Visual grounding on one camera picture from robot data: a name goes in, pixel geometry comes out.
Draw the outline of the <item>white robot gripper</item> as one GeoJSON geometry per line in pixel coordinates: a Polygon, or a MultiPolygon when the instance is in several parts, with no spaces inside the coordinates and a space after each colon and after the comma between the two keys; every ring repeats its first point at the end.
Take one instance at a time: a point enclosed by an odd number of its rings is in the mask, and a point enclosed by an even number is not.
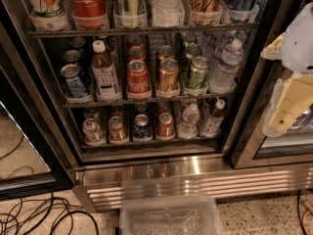
{"type": "Polygon", "coordinates": [[[288,79],[279,78],[274,86],[264,124],[263,133],[269,137],[285,134],[313,104],[313,3],[304,6],[288,26],[265,47],[260,57],[281,60],[285,68],[294,73],[288,79]]]}

